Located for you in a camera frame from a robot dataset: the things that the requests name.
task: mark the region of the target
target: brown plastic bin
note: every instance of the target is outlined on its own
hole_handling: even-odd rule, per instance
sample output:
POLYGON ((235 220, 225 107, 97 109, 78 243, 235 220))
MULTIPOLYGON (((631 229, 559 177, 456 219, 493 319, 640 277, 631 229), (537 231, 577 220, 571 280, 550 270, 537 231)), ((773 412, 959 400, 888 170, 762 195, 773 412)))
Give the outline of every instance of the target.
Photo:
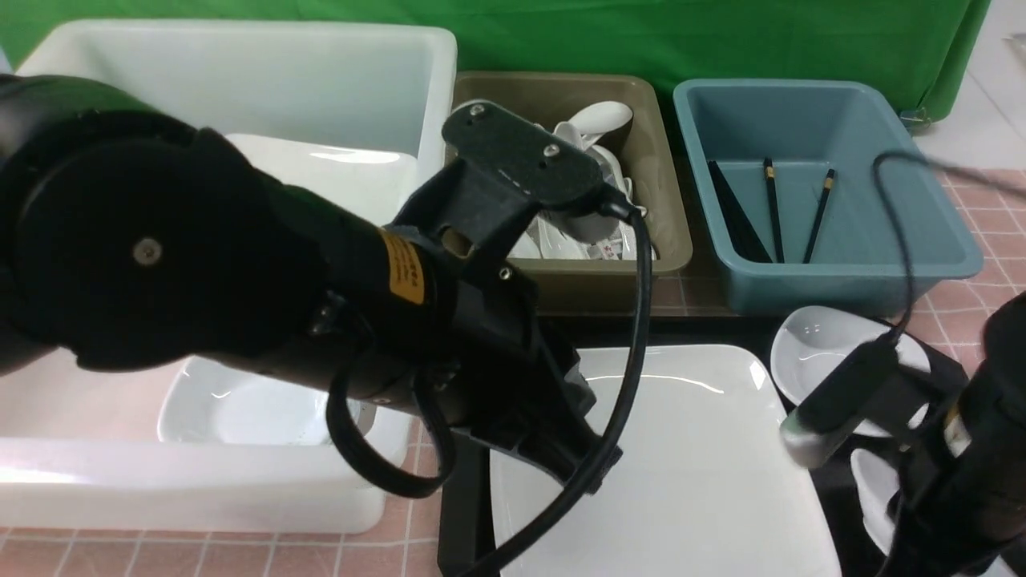
MULTIPOLYGON (((634 179, 635 202, 648 208, 645 223, 659 258, 657 276, 675 274, 692 258, 692 237, 652 85, 633 76, 536 72, 464 72, 457 75, 452 103, 491 101, 551 130, 582 108, 620 101, 634 110, 630 132, 610 150, 634 179)), ((538 282, 546 312, 629 311, 634 302, 633 261, 512 259, 538 282)))

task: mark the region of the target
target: black chopstick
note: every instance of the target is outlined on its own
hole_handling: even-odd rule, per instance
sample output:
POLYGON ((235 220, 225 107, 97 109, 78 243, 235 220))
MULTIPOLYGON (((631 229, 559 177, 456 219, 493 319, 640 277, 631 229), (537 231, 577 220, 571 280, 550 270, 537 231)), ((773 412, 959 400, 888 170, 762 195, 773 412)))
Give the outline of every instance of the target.
POLYGON ((823 215, 827 211, 827 200, 830 199, 830 191, 833 189, 834 179, 833 168, 827 170, 827 180, 823 183, 823 193, 820 194, 820 205, 816 208, 816 220, 813 221, 813 232, 808 235, 808 244, 805 245, 805 258, 801 261, 808 264, 813 260, 813 251, 816 248, 816 238, 820 235, 820 225, 823 224, 823 215))
POLYGON ((780 207, 777 205, 777 176, 773 169, 773 160, 766 158, 762 161, 762 170, 766 177, 766 193, 770 196, 770 222, 773 225, 774 251, 777 253, 777 262, 784 262, 784 240, 780 234, 780 207))

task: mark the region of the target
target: white tile floor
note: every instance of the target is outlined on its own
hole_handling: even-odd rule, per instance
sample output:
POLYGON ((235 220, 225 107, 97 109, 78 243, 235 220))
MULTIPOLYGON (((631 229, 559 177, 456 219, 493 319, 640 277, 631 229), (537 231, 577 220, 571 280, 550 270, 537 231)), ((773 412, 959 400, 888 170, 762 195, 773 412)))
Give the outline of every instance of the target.
POLYGON ((951 115, 915 138, 923 153, 975 168, 1026 168, 1026 0, 992 0, 951 115))

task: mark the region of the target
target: black tray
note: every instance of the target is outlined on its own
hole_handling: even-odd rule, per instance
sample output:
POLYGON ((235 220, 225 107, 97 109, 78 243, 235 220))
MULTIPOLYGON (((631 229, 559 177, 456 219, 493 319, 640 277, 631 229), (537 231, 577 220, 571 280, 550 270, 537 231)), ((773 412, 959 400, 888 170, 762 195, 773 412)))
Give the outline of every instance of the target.
MULTIPOLYGON (((627 317, 556 317, 555 321, 578 348, 627 346, 630 319, 627 317)), ((756 355, 768 367, 770 348, 782 318, 770 317, 675 317, 654 318, 649 345, 734 345, 756 355)), ((961 367, 936 349, 923 345, 935 374, 949 379, 965 379, 961 367)), ((785 408, 793 409, 782 397, 785 408)), ((873 577, 883 554, 869 539, 862 525, 855 478, 850 457, 862 447, 886 454, 885 439, 853 437, 833 458, 812 471, 813 484, 823 505, 830 533, 844 577, 873 577)), ((495 549, 488 476, 488 453, 461 440, 459 464, 442 493, 442 511, 438 535, 438 567, 445 577, 455 577, 470 568, 474 561, 495 549)), ((1024 548, 1017 547, 1003 555, 1019 575, 1026 575, 1024 548)))

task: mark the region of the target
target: blue plastic bin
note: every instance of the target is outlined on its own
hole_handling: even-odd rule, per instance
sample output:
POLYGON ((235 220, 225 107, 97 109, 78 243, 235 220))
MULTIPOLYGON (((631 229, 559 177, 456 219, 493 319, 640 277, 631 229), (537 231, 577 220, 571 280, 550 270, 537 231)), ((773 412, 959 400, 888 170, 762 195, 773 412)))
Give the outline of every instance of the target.
MULTIPOLYGON (((673 101, 732 309, 781 314, 818 304, 891 315, 904 308, 901 258, 870 165, 885 150, 918 149, 879 92, 854 82, 690 80, 673 101), (717 161, 773 255, 765 157, 776 167, 784 264, 735 252, 707 164, 717 161), (837 175, 816 252, 801 264, 831 167, 837 175)), ((882 177, 911 245, 917 296, 980 272, 980 248, 930 170, 891 161, 882 177)))

